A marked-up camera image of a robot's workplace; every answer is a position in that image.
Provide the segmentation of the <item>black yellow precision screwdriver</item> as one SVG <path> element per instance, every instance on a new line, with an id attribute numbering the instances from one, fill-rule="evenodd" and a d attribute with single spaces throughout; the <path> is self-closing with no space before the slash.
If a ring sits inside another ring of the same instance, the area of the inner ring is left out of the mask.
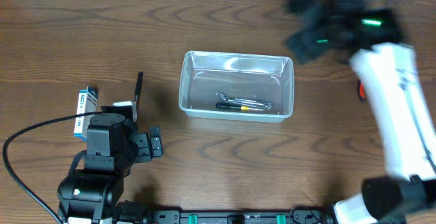
<path id="1" fill-rule="evenodd" d="M 251 107 L 251 106 L 244 106 L 244 105 L 232 104 L 232 103 L 226 103 L 226 102 L 217 102 L 215 104 L 215 107 L 217 109 L 221 109 L 221 110 L 258 111 L 258 112 L 264 111 L 264 109 L 262 109 L 262 108 L 255 108 L 255 107 Z"/>

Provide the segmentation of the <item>silver ratchet wrench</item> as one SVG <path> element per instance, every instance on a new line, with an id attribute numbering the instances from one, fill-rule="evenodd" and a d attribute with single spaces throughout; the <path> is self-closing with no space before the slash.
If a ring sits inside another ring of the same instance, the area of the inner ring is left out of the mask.
<path id="1" fill-rule="evenodd" d="M 225 93 L 219 94 L 219 100 L 222 102 L 227 102 L 227 103 L 237 104 L 242 106 L 249 106 L 249 107 L 259 108 L 263 110 L 271 110 L 273 108 L 272 102 L 230 97 Z"/>

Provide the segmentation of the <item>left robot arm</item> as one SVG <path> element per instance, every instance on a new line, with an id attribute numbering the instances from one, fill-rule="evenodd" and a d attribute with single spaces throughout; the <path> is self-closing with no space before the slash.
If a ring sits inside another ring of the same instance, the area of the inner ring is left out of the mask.
<path id="1" fill-rule="evenodd" d="M 87 149 L 74 157 L 58 188 L 59 217 L 64 223 L 151 223 L 146 206 L 119 200 L 132 166 L 163 153 L 160 128 L 140 133 L 121 114 L 92 116 Z"/>

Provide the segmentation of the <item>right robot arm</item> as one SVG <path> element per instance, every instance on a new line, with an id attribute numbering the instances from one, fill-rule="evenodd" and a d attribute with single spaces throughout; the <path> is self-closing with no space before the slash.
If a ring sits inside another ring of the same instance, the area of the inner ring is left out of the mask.
<path id="1" fill-rule="evenodd" d="M 374 113 L 386 175 L 362 182 L 359 194 L 337 202 L 325 223 L 404 223 L 435 207 L 435 128 L 422 92 L 416 52 L 405 43 L 394 10 L 364 0 L 287 0 L 302 18 L 286 40 L 301 63 L 329 50 L 348 53 Z"/>

